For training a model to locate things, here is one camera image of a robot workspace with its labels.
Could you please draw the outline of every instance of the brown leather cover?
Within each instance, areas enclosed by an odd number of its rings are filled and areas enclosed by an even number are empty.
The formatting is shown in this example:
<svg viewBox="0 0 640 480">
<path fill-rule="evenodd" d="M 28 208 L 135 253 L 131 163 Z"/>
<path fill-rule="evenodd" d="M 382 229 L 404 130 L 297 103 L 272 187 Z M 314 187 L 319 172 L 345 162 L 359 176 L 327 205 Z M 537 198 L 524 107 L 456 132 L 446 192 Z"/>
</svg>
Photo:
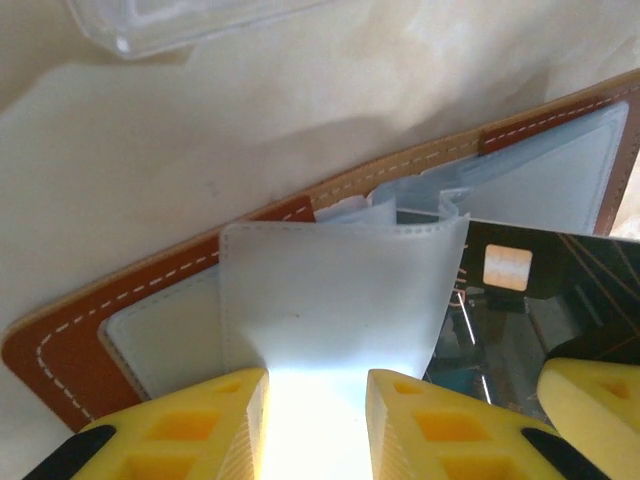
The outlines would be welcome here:
<svg viewBox="0 0 640 480">
<path fill-rule="evenodd" d="M 315 221 L 307 196 L 272 205 L 246 219 Z M 219 231 L 143 260 L 20 320 L 4 341 L 5 363 L 74 431 L 140 403 L 100 342 L 100 324 L 115 312 L 218 263 Z"/>
<path fill-rule="evenodd" d="M 312 221 L 311 207 L 317 210 L 351 195 L 367 194 L 380 183 L 489 153 L 593 109 L 627 101 L 628 122 L 596 229 L 606 234 L 640 148 L 639 84 L 640 70 L 636 70 L 508 119 L 373 160 L 308 188 L 300 193 L 304 197 L 284 200 L 250 218 Z M 218 231 L 158 253 L 19 320 L 3 345 L 5 363 L 74 430 L 94 417 L 139 402 L 98 340 L 100 323 L 213 265 Z"/>
</svg>

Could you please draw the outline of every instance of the white cloth background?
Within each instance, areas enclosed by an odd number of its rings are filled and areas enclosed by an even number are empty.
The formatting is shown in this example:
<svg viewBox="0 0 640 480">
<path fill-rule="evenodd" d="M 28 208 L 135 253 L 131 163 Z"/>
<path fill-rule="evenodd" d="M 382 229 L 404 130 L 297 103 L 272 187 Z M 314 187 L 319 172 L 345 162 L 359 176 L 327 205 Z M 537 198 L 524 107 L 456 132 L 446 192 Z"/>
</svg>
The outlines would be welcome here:
<svg viewBox="0 0 640 480">
<path fill-rule="evenodd" d="M 343 0 L 125 64 L 62 0 L 0 0 L 0 327 L 329 174 L 638 67 L 639 24 L 637 0 Z M 67 435 L 0 367 L 0 478 Z"/>
</svg>

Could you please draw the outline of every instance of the stitched seam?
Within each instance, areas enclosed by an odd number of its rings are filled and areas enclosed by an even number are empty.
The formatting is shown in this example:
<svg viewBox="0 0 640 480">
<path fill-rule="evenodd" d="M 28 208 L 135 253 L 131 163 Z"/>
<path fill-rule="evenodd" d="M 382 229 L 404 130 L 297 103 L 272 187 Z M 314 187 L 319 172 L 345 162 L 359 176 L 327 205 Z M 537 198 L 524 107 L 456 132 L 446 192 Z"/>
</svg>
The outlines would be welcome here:
<svg viewBox="0 0 640 480">
<path fill-rule="evenodd" d="M 444 230 L 447 228 L 451 228 L 452 225 L 455 224 L 454 219 L 448 219 L 440 223 L 429 223 L 424 226 L 409 226 L 409 225 L 397 225 L 397 226 L 382 226 L 382 225 L 360 225 L 353 224 L 349 225 L 349 232 L 344 233 L 345 235 L 370 235 L 372 230 L 375 230 L 376 233 L 382 235 L 402 235 L 402 234 L 424 234 L 424 233 L 432 233 L 438 232 L 440 230 Z M 319 225 L 314 223 L 309 223 L 306 225 L 296 225 L 289 226 L 285 224 L 256 224 L 256 222 L 247 222 L 247 223 L 239 223 L 233 225 L 233 227 L 228 229 L 228 233 L 224 235 L 224 245 L 226 247 L 227 242 L 229 240 L 229 234 L 237 230 L 244 231 L 256 231 L 260 233 L 269 233 L 269 232 L 303 232 L 308 233 L 309 235 L 318 235 L 324 234 L 325 228 L 327 225 Z M 227 252 L 225 248 L 221 249 L 223 252 L 223 260 L 227 259 Z"/>
<path fill-rule="evenodd" d="M 588 109 L 598 108 L 598 107 L 604 105 L 605 103 L 611 102 L 611 101 L 616 100 L 616 99 L 618 99 L 618 98 L 620 98 L 620 97 L 622 97 L 624 95 L 636 92 L 638 90 L 640 90 L 640 86 L 634 86 L 634 87 L 628 88 L 628 89 L 623 90 L 622 92 L 617 93 L 617 94 L 615 94 L 615 95 L 613 95 L 611 97 L 605 98 L 603 100 L 599 100 L 597 102 L 590 103 L 589 105 L 587 105 L 585 107 L 576 108 L 575 110 L 571 110 L 569 112 L 560 112 L 560 113 L 557 113 L 557 114 L 550 115 L 549 117 L 546 117 L 546 118 L 543 118 L 541 120 L 538 120 L 537 122 L 534 122 L 534 123 L 532 123 L 530 125 L 527 125 L 526 127 L 514 128 L 513 130 L 510 130 L 509 132 L 505 132 L 505 133 L 502 133 L 502 134 L 497 135 L 495 137 L 491 137 L 488 140 L 486 140 L 484 143 L 485 143 L 485 145 L 487 145 L 487 144 L 490 144 L 492 142 L 495 142 L 498 139 L 501 139 L 501 138 L 504 138 L 504 137 L 510 137 L 510 136 L 515 135 L 517 133 L 524 132 L 525 130 L 529 130 L 529 129 L 538 127 L 540 125 L 544 125 L 545 123 L 550 122 L 550 121 L 552 121 L 552 120 L 554 120 L 556 118 L 570 117 L 570 116 L 576 115 L 578 113 L 582 113 L 582 112 L 584 112 L 585 110 L 588 110 Z M 435 158 L 435 157 L 437 157 L 439 155 L 442 155 L 443 153 L 451 153 L 451 152 L 454 152 L 456 150 L 461 150 L 461 149 L 463 149 L 465 147 L 468 147 L 468 146 L 476 145 L 478 143 L 479 143 L 479 140 L 473 140 L 472 142 L 467 142 L 467 143 L 463 143 L 461 145 L 457 145 L 457 146 L 449 147 L 449 148 L 446 148 L 446 149 L 438 150 L 436 152 L 433 152 L 433 153 L 430 153 L 430 154 L 427 154 L 427 155 L 423 155 L 423 156 L 414 158 L 412 160 L 407 160 L 407 161 L 401 162 L 398 165 L 392 165 L 390 167 L 386 167 L 386 168 L 380 169 L 380 170 L 378 170 L 378 171 L 376 171 L 374 173 L 367 174 L 367 175 L 365 175 L 363 177 L 360 177 L 360 178 L 357 178 L 355 180 L 352 180 L 349 183 L 347 183 L 345 185 L 342 185 L 341 187 L 337 187 L 337 188 L 334 188 L 332 190 L 329 190 L 328 192 L 322 193 L 322 194 L 318 195 L 317 197 L 312 198 L 311 202 L 312 203 L 316 203 L 316 202 L 318 202 L 320 200 L 324 200 L 327 197 L 329 197 L 329 198 L 330 197 L 334 197 L 338 193 L 340 193 L 341 191 L 346 190 L 348 188 L 352 188 L 355 185 L 357 185 L 358 183 L 362 183 L 362 182 L 364 182 L 366 180 L 370 180 L 375 176 L 384 175 L 385 173 L 391 172 L 391 171 L 396 170 L 398 168 L 404 168 L 404 167 L 407 167 L 409 165 L 421 162 L 423 160 L 429 160 L 431 158 Z"/>
<path fill-rule="evenodd" d="M 300 214 L 302 212 L 304 212 L 307 209 L 307 206 L 298 208 L 295 213 L 293 214 L 287 214 L 285 215 L 283 218 L 291 218 L 293 215 L 295 214 Z M 220 250 L 218 249 L 215 252 L 209 253 L 207 255 L 208 258 L 215 258 L 218 257 Z M 40 367 L 40 369 L 42 370 L 42 372 L 45 374 L 45 376 L 51 380 L 53 382 L 53 384 L 58 387 L 62 393 L 64 394 L 64 396 L 69 399 L 69 401 L 71 402 L 71 404 L 80 411 L 80 413 L 82 413 L 82 415 L 89 421 L 93 422 L 95 420 L 95 417 L 93 415 L 91 415 L 91 413 L 89 413 L 89 411 L 78 402 L 78 399 L 73 395 L 73 393 L 71 393 L 71 391 L 51 372 L 51 369 L 49 369 L 47 363 L 44 361 L 43 357 L 43 349 L 44 346 L 54 337 L 54 335 L 59 335 L 64 331 L 68 331 L 68 329 L 70 327 L 74 327 L 75 325 L 78 325 L 80 323 L 82 323 L 87 317 L 93 315 L 96 313 L 97 310 L 103 310 L 105 308 L 110 307 L 114 302 L 118 302 L 123 300 L 124 298 L 126 298 L 129 294 L 131 293 L 137 293 L 140 292 L 142 290 L 144 290 L 147 287 L 153 287 L 156 284 L 160 283 L 161 281 L 164 281 L 170 277 L 172 277 L 173 275 L 175 275 L 178 271 L 180 270 L 186 270 L 191 268 L 194 265 L 197 265 L 198 263 L 202 262 L 203 260 L 201 260 L 202 258 L 207 258 L 207 257 L 197 257 L 194 258 L 193 260 L 190 260 L 189 262 L 181 265 L 180 267 L 173 269 L 167 273 L 165 273 L 164 275 L 161 275 L 159 277 L 153 278 L 152 280 L 150 280 L 149 282 L 143 283 L 138 285 L 137 287 L 125 291 L 125 292 L 121 292 L 118 295 L 115 295 L 113 298 L 111 298 L 110 300 L 107 300 L 106 302 L 102 303 L 100 305 L 100 307 L 98 309 L 91 309 L 89 310 L 87 313 L 84 313 L 82 315 L 77 316 L 75 319 L 70 320 L 68 322 L 63 323 L 62 325 L 59 325 L 57 327 L 54 327 L 53 330 L 51 330 L 51 332 L 49 332 L 47 335 L 45 335 L 42 340 L 40 341 L 40 343 L 38 344 L 38 346 L 36 347 L 36 362 L 38 363 L 38 366 Z"/>
<path fill-rule="evenodd" d="M 334 188 L 333 190 L 329 190 L 328 192 L 325 192 L 325 193 L 323 193 L 321 195 L 318 195 L 317 197 L 313 198 L 311 200 L 311 202 L 312 203 L 316 203 L 316 202 L 318 202 L 320 200 L 323 200 L 323 199 L 325 199 L 327 197 L 334 197 L 338 193 L 342 192 L 343 190 L 346 190 L 346 189 L 349 189 L 349 188 L 354 188 L 359 183 L 365 182 L 367 180 L 371 180 L 374 177 L 382 176 L 382 175 L 384 175 L 386 173 L 389 173 L 389 172 L 393 172 L 394 170 L 397 170 L 398 168 L 405 168 L 405 167 L 407 167 L 409 165 L 415 165 L 416 163 L 423 162 L 425 160 L 427 161 L 427 165 L 426 166 L 429 167 L 430 164 L 433 163 L 430 160 L 432 160 L 432 159 L 434 159 L 434 158 L 436 158 L 436 157 L 438 157 L 438 156 L 440 156 L 440 155 L 442 155 L 444 153 L 452 153 L 452 152 L 455 152 L 457 150 L 462 150 L 463 148 L 466 148 L 466 147 L 471 147 L 471 146 L 476 145 L 478 143 L 479 143 L 479 140 L 473 140 L 471 142 L 467 142 L 467 143 L 463 143 L 463 144 L 460 144 L 460 145 L 455 145 L 453 147 L 449 147 L 449 148 L 446 148 L 446 149 L 438 150 L 437 152 L 428 153 L 426 155 L 422 155 L 420 157 L 413 158 L 411 160 L 406 160 L 406 161 L 401 162 L 401 163 L 399 163 L 397 165 L 390 165 L 389 167 L 385 167 L 385 168 L 377 170 L 377 171 L 375 171 L 373 173 L 364 175 L 364 176 L 362 176 L 360 178 L 356 178 L 355 180 L 352 180 L 352 181 L 350 181 L 348 183 L 345 183 L 344 185 L 342 185 L 340 187 Z"/>
</svg>

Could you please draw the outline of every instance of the clear plastic container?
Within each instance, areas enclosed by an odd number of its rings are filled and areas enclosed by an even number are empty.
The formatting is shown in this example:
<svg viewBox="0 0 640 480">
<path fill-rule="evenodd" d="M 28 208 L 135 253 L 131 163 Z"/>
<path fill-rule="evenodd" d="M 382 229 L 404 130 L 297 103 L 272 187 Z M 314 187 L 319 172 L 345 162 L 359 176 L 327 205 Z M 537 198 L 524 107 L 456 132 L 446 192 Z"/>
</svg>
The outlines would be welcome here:
<svg viewBox="0 0 640 480">
<path fill-rule="evenodd" d="M 83 33 L 136 59 L 333 0 L 67 0 Z"/>
</svg>

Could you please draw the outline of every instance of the card chip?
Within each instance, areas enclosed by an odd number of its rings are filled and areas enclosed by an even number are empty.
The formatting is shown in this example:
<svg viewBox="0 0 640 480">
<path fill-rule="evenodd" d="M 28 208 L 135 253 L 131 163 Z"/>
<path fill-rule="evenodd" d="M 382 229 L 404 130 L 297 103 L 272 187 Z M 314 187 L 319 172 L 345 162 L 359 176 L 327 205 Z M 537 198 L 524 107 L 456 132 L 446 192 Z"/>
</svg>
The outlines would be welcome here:
<svg viewBox="0 0 640 480">
<path fill-rule="evenodd" d="M 529 283 L 533 253 L 519 248 L 487 245 L 484 257 L 486 285 L 524 292 Z"/>
</svg>

